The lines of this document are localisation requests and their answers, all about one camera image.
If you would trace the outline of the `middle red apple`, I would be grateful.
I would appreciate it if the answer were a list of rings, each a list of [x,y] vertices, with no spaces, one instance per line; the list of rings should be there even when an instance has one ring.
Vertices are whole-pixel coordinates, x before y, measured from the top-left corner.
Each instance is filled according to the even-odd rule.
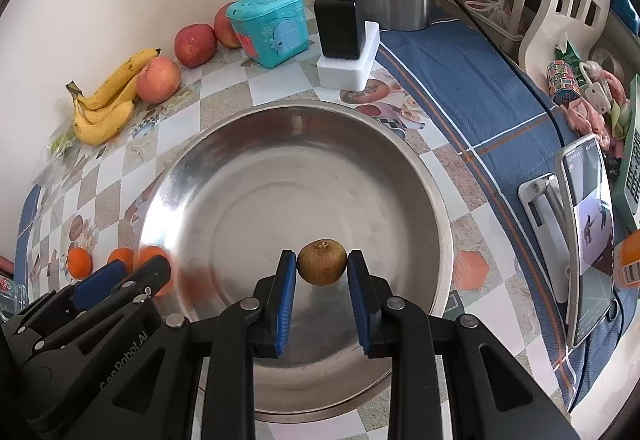
[[[183,66],[194,68],[205,64],[217,52],[214,28],[209,24],[185,26],[175,36],[174,51]]]

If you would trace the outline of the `orange box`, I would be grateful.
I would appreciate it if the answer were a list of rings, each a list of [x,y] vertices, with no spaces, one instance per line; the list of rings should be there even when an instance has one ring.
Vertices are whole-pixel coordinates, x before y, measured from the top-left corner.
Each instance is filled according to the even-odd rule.
[[[640,285],[640,231],[629,234],[614,248],[614,283],[618,288]]]

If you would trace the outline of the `white phone stand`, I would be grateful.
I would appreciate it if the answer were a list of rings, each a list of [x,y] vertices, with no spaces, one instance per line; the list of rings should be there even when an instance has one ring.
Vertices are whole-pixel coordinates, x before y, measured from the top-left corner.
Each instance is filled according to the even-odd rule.
[[[518,187],[518,198],[544,257],[555,301],[567,303],[570,251],[563,233],[564,215],[556,176],[547,173],[522,183]]]

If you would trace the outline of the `pale red apple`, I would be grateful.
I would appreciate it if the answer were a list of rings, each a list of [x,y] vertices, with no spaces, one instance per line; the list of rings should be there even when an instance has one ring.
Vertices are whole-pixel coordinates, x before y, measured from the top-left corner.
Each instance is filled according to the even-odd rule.
[[[138,74],[137,93],[149,104],[160,104],[173,96],[181,84],[181,72],[168,57],[152,58]]]

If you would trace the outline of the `checkered plastic table cover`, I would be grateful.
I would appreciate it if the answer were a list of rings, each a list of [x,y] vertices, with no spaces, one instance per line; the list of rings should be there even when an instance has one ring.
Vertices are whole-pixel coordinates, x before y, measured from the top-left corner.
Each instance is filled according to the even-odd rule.
[[[51,159],[49,145],[39,177],[24,206],[20,250],[29,296],[38,297],[73,281],[67,252],[74,247],[91,253],[93,267],[102,267],[116,248],[139,246],[153,189],[164,171],[198,137],[217,122],[244,109],[286,100],[324,100],[345,104],[344,93],[322,88],[317,74],[319,44],[313,43],[289,62],[266,69],[240,50],[219,50],[207,64],[183,71],[182,89],[165,103],[138,106],[117,137],[101,147],[79,142]],[[447,210],[454,247],[449,311],[476,313],[526,368],[544,351],[539,324],[524,274],[509,238],[489,199],[477,183],[451,137],[422,102],[402,86],[401,70],[379,57],[369,86],[381,92],[364,112],[395,131],[430,172]],[[346,249],[363,252],[370,271],[385,275],[389,252],[405,251],[412,238],[387,223],[367,239],[358,226],[338,213],[337,201],[322,201],[328,223],[277,223],[265,217],[238,216],[250,241],[267,238],[269,248],[232,250],[232,264],[221,255],[228,247],[217,234],[196,254],[197,267],[211,267],[205,286],[173,278],[174,287],[160,297],[178,311],[194,313],[206,303],[221,308],[249,295],[256,281],[270,275],[284,249],[297,250],[320,237],[333,238]]]

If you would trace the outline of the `large steel plate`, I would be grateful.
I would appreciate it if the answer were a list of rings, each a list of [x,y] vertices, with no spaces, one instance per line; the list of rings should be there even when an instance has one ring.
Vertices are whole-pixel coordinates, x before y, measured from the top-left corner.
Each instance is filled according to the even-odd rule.
[[[203,132],[160,176],[140,244],[170,259],[160,313],[199,321],[250,296],[282,252],[320,238],[444,313],[454,244],[432,174],[397,133],[341,105],[265,104]],[[285,353],[257,362],[254,380],[260,420],[309,423],[374,399],[390,361],[363,354],[345,281],[298,282]]]

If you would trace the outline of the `plastic bag green fruit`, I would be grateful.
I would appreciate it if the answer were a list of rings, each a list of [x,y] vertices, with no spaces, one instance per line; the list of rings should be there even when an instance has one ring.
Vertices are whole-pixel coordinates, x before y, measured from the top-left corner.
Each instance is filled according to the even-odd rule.
[[[64,155],[75,145],[77,137],[73,128],[67,129],[50,143],[49,155],[51,159]]]

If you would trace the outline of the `right red apple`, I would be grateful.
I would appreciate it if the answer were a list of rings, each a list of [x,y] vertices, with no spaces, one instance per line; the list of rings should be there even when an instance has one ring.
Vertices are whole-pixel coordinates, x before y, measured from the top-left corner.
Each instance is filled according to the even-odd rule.
[[[235,48],[241,48],[241,43],[235,34],[230,19],[227,17],[227,10],[231,3],[224,4],[214,17],[213,28],[217,37],[217,40],[225,48],[234,50]]]

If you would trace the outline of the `teal toy house box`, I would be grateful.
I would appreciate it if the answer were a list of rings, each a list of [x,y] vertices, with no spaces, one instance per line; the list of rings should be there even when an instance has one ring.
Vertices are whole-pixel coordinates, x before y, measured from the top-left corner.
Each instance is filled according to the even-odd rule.
[[[304,9],[304,0],[239,0],[226,16],[248,57],[271,69],[309,48]]]

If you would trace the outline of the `yellow banana bunch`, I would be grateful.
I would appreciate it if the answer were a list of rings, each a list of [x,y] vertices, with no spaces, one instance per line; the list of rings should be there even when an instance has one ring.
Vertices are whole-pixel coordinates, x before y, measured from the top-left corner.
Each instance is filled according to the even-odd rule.
[[[65,85],[74,104],[73,129],[76,137],[89,146],[111,140],[134,113],[139,72],[160,55],[159,48],[145,48],[116,68],[90,96],[82,94],[71,81]]]

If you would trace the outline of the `small brown kiwi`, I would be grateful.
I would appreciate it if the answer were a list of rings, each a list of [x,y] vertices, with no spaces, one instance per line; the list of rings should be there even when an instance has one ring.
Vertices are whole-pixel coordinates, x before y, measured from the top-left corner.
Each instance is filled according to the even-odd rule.
[[[337,282],[347,265],[344,247],[333,239],[318,239],[299,250],[297,272],[307,283],[328,286]]]

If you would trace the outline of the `orange tangerine with stem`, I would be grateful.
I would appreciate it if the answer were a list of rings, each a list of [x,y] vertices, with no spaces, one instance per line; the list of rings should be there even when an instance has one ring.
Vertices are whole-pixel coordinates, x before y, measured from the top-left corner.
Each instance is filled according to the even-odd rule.
[[[86,249],[71,248],[67,252],[66,267],[72,278],[81,281],[92,273],[92,257]]]

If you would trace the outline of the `black power adapter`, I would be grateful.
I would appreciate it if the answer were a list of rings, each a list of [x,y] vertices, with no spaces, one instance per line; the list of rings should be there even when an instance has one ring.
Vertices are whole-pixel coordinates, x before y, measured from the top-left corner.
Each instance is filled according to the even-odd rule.
[[[322,54],[357,60],[366,41],[363,0],[314,0]]]

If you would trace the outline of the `smartphone on stand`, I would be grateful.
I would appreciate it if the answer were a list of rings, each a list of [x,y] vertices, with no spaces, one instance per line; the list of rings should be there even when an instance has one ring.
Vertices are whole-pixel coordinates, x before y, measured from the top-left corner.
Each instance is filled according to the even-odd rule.
[[[568,263],[567,340],[582,344],[613,300],[614,218],[601,148],[593,134],[555,156]]]

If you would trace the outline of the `green calculator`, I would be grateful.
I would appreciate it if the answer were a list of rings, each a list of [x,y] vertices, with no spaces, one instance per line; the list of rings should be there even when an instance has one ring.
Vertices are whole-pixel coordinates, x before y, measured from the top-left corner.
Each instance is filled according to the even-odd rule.
[[[640,134],[639,134],[639,76],[630,84],[629,128],[625,137],[624,155],[620,164],[620,175],[613,189],[613,205],[620,218],[631,232],[639,228],[640,195]]]

